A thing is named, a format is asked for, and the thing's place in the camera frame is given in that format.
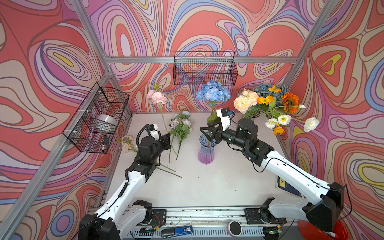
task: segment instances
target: metal bowl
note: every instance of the metal bowl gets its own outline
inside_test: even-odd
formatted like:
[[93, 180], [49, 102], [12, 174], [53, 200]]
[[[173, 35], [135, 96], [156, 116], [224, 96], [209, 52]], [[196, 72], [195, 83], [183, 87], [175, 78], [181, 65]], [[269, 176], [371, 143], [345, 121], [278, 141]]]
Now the metal bowl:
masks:
[[100, 114], [96, 117], [96, 119], [100, 120], [96, 121], [94, 125], [98, 130], [105, 133], [114, 133], [116, 126], [118, 125], [115, 118], [110, 115]]

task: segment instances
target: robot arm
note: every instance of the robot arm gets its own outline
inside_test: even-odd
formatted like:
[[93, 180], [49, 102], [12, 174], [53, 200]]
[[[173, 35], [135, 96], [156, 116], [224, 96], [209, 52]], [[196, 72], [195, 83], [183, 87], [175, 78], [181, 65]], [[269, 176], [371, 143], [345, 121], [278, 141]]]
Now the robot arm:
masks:
[[331, 232], [344, 204], [344, 187], [334, 182], [327, 182], [312, 176], [298, 166], [292, 164], [265, 142], [257, 139], [258, 127], [250, 119], [240, 119], [236, 130], [227, 129], [230, 121], [228, 108], [217, 110], [221, 116], [209, 127], [201, 127], [200, 131], [212, 142], [222, 140], [240, 147], [239, 151], [262, 171], [269, 170], [285, 179], [300, 191], [306, 198], [300, 201], [280, 201], [268, 198], [260, 215], [264, 222], [275, 218], [295, 218], [311, 222], [320, 230]]
[[[141, 133], [148, 136], [139, 144]], [[145, 125], [136, 138], [137, 155], [132, 165], [125, 170], [125, 180], [118, 190], [92, 216], [86, 214], [80, 221], [79, 238], [84, 240], [119, 240], [126, 237], [138, 223], [147, 224], [152, 220], [152, 204], [136, 201], [124, 214], [133, 196], [144, 186], [155, 170], [156, 160], [164, 150], [171, 148], [170, 134], [161, 136], [156, 124]]]

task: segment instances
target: orange poppy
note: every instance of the orange poppy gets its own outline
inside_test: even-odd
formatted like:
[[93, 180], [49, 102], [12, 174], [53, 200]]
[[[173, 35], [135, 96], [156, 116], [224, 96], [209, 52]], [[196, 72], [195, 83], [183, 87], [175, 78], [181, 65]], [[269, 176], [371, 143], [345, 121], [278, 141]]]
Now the orange poppy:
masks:
[[283, 134], [283, 132], [285, 132], [285, 130], [282, 128], [282, 127], [277, 127], [273, 130], [273, 133], [275, 134], [275, 136], [280, 133], [280, 135]]
[[299, 107], [299, 97], [292, 94], [292, 93], [286, 93], [281, 98], [284, 102], [285, 106], [292, 106], [292, 107], [284, 107], [285, 112], [289, 113], [295, 113]]
[[273, 99], [272, 96], [267, 96], [266, 98], [259, 97], [259, 98], [257, 99], [257, 103], [258, 103], [258, 104], [266, 104], [266, 105], [268, 105], [269, 103], [271, 103], [271, 102], [273, 102], [273, 101], [274, 101], [274, 99]]
[[276, 85], [274, 85], [272, 88], [268, 88], [269, 91], [271, 92], [276, 92], [279, 93], [281, 92], [281, 88], [275, 88]]

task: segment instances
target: wallpaper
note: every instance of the wallpaper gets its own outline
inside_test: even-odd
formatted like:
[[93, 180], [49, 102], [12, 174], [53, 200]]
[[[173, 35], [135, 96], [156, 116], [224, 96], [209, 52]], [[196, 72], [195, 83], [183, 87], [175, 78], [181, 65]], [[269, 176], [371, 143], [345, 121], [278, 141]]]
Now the wallpaper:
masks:
[[[0, 1], [0, 221], [103, 73], [67, 0]], [[116, 148], [86, 154], [71, 145], [12, 239], [70, 239]]]
[[86, 6], [109, 56], [226, 49], [237, 56], [285, 50], [296, 56], [323, 1], [93, 0]]
[[[383, 38], [383, 1], [340, 1], [292, 84], [307, 108], [283, 135], [294, 163], [348, 184], [350, 239], [384, 239]], [[309, 117], [320, 125], [305, 133]], [[342, 216], [349, 211], [346, 197]]]
[[[239, 89], [254, 87], [259, 83], [281, 83], [291, 65], [282, 63], [253, 63], [238, 64], [235, 86], [228, 86], [232, 96], [224, 104], [219, 102], [216, 108], [233, 108], [233, 100]], [[129, 107], [133, 112], [159, 111], [146, 98], [148, 91], [154, 83], [163, 86], [163, 92], [167, 96], [167, 104], [163, 111], [178, 112], [182, 109], [188, 111], [210, 111], [211, 107], [202, 100], [196, 99], [196, 92], [202, 86], [174, 85], [173, 64], [115, 64], [112, 69], [119, 80], [122, 90], [130, 95]]]

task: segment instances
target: yellow label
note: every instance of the yellow label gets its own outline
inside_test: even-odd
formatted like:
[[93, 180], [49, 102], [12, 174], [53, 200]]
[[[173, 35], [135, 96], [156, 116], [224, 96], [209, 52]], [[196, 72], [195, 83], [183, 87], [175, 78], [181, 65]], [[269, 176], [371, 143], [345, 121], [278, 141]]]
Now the yellow label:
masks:
[[282, 178], [280, 178], [280, 187], [283, 187], [283, 188], [285, 188], [285, 181], [284, 181], [284, 179], [282, 179]]

